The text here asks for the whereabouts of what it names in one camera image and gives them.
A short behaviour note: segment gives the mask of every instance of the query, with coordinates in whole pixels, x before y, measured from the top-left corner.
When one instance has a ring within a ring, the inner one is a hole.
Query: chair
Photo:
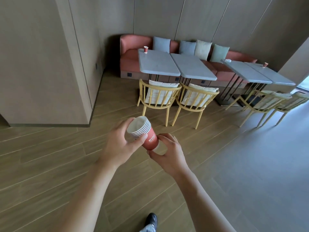
[[[282,101],[278,106],[274,108],[274,111],[265,120],[262,126],[264,126],[267,123],[267,121],[269,121],[269,119],[276,113],[276,111],[280,111],[283,112],[283,115],[281,116],[280,120],[276,123],[276,125],[278,125],[290,110],[294,109],[295,107],[298,107],[303,103],[306,103],[308,100],[309,100],[309,93],[304,94],[296,92],[292,94],[291,99]]]
[[[262,116],[260,122],[257,125],[257,127],[259,127],[261,122],[264,120],[265,116],[271,109],[280,104],[282,101],[290,98],[291,94],[280,94],[267,90],[263,91],[254,90],[248,96],[247,95],[238,96],[238,98],[235,99],[234,102],[232,102],[226,108],[226,110],[229,109],[235,102],[237,102],[240,99],[245,104],[244,110],[249,108],[251,111],[239,127],[241,127],[253,113],[260,112],[264,113],[264,115]]]
[[[181,85],[179,83],[163,83],[157,81],[149,81],[149,84],[146,84],[139,80],[139,98],[137,102],[137,106],[141,102],[144,104],[143,116],[146,113],[146,108],[153,109],[166,109],[166,120],[165,126],[168,125],[168,113],[170,111],[170,107],[172,106],[179,90],[181,89]]]
[[[178,94],[178,98],[176,99],[179,108],[177,110],[172,126],[174,126],[180,110],[184,109],[187,111],[199,112],[199,116],[195,126],[195,129],[197,129],[203,111],[205,110],[206,106],[219,93],[219,89],[210,87],[206,88],[194,84],[190,84],[189,86],[186,86],[182,83],[180,84],[182,86],[182,91]]]

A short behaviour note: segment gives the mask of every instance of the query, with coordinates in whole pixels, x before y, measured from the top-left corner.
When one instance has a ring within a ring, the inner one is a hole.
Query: light blue pants
[[[140,232],[155,232],[155,228],[152,224],[145,226]]]

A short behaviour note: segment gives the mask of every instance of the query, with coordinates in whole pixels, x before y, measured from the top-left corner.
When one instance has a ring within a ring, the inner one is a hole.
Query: forearm
[[[103,197],[116,169],[97,161],[69,202],[55,231],[93,232]]]
[[[196,232],[235,232],[191,170],[187,169],[174,179],[186,200]]]

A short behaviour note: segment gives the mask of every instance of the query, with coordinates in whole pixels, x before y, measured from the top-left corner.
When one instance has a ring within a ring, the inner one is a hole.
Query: cup on table
[[[142,145],[146,150],[154,150],[159,145],[159,140],[152,129],[152,126],[145,116],[136,117],[128,126],[127,132],[135,140],[142,134],[148,134],[144,144]]]

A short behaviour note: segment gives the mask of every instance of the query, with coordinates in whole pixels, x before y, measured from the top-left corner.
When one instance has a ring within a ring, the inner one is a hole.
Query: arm
[[[186,200],[196,232],[235,232],[189,169],[177,139],[170,134],[160,134],[158,138],[168,150],[162,156],[153,151],[148,151],[148,154],[175,179]]]
[[[125,131],[133,120],[121,122],[110,132],[105,150],[88,171],[54,231],[93,232],[106,188],[115,171],[147,138],[143,135],[132,143],[125,140]]]

